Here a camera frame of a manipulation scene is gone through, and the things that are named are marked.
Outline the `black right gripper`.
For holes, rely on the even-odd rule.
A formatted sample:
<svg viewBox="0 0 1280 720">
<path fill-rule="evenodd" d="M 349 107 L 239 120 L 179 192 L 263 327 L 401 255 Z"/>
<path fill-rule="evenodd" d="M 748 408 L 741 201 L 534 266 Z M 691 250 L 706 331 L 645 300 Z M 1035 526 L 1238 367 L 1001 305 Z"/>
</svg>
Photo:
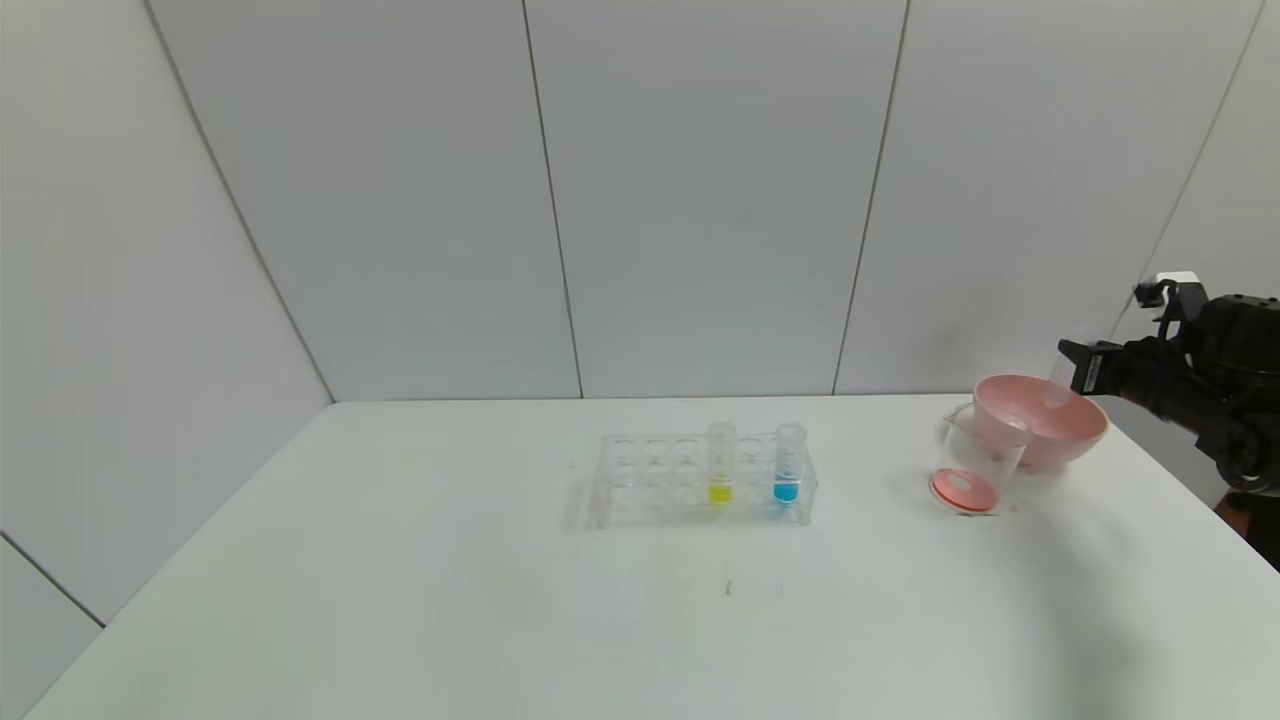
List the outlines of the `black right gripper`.
<svg viewBox="0 0 1280 720">
<path fill-rule="evenodd" d="M 1061 338 L 1050 372 L 1053 384 L 1070 384 L 1080 396 L 1124 398 L 1148 413 L 1164 411 L 1164 396 L 1180 372 L 1153 341 Z"/>
</svg>

